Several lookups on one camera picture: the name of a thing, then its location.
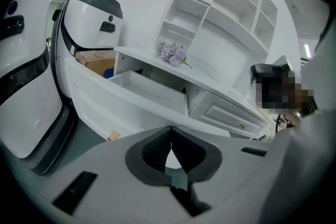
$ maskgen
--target blue object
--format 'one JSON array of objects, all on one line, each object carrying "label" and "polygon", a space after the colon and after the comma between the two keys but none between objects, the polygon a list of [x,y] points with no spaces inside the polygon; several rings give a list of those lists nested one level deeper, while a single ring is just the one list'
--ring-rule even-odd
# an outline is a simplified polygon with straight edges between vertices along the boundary
[{"label": "blue object", "polygon": [[103,77],[105,79],[109,79],[113,77],[113,73],[114,73],[114,68],[108,68],[104,71]]}]

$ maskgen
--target flower bouquet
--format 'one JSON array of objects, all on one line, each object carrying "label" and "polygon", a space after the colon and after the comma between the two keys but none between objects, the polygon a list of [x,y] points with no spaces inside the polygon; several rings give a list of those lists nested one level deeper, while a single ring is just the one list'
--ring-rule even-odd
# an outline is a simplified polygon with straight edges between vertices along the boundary
[{"label": "flower bouquet", "polygon": [[186,63],[187,52],[179,43],[173,42],[168,44],[166,41],[163,41],[159,44],[155,53],[162,60],[170,63],[174,67],[179,67],[183,63],[192,68]]}]

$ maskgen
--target white robot body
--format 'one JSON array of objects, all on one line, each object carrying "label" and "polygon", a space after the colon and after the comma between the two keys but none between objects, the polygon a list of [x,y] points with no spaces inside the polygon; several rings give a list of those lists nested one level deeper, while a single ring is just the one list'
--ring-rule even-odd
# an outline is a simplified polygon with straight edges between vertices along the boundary
[{"label": "white robot body", "polygon": [[0,45],[0,77],[12,81],[9,87],[2,85],[8,89],[0,105],[1,140],[15,156],[25,158],[55,121],[62,101],[45,42],[50,0],[13,2],[17,8],[12,14],[7,12],[4,20],[22,16],[19,24],[24,28],[20,34],[3,39]]},{"label": "white robot body", "polygon": [[81,50],[111,49],[117,46],[123,18],[116,0],[68,0],[60,9],[53,29],[53,60],[59,88],[65,96],[71,98],[64,59],[75,57]]},{"label": "white robot body", "polygon": [[51,168],[75,125],[46,46],[49,4],[12,0],[0,31],[0,139],[38,175]]},{"label": "white robot body", "polygon": [[15,0],[11,3],[13,2],[17,3],[15,12],[11,15],[6,12],[4,19],[21,15],[24,18],[24,29],[21,34],[1,41],[0,78],[37,58],[46,48],[46,24],[42,22],[46,20],[50,0]]},{"label": "white robot body", "polygon": [[17,157],[27,157],[61,111],[50,64],[0,106],[1,139]]}]

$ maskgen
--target ceiling light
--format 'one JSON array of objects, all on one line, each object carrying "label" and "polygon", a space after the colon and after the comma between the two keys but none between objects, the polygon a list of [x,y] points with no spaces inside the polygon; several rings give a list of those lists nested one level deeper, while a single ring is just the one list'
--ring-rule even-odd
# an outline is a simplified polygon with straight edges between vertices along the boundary
[{"label": "ceiling light", "polygon": [[305,49],[306,49],[307,57],[310,58],[310,51],[309,51],[308,44],[305,44]]}]

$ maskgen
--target white drawer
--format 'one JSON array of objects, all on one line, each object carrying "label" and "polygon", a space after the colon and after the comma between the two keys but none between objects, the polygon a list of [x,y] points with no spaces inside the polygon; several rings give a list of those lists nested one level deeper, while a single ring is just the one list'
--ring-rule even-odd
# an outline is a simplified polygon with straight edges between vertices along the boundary
[{"label": "white drawer", "polygon": [[208,92],[193,100],[189,117],[244,136],[255,136],[266,125],[248,112]]},{"label": "white drawer", "polygon": [[188,116],[187,97],[181,92],[175,91],[131,70],[112,77],[109,80],[147,100]]}]

